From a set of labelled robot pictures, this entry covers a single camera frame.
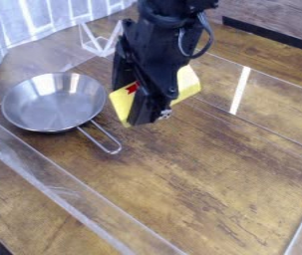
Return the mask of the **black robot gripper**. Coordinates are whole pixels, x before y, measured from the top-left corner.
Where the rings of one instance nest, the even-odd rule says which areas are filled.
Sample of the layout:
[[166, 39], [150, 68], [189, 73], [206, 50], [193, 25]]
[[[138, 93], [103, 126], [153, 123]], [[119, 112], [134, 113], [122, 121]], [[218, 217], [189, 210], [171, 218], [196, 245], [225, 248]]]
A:
[[178, 98], [177, 72], [204, 55], [214, 40], [204, 13], [173, 17], [142, 14], [123, 20], [114, 56], [113, 90], [138, 81], [129, 124], [141, 126], [171, 115]]

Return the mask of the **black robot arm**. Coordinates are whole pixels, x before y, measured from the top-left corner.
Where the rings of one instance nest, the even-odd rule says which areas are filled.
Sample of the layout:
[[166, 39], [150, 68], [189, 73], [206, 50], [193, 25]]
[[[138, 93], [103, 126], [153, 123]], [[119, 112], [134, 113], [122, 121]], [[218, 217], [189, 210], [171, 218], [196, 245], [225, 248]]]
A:
[[217, 6], [218, 0], [138, 0], [139, 19], [122, 21], [110, 99], [126, 127], [167, 118], [201, 91], [189, 62], [209, 50], [197, 46], [201, 36], [214, 40], [205, 11]]

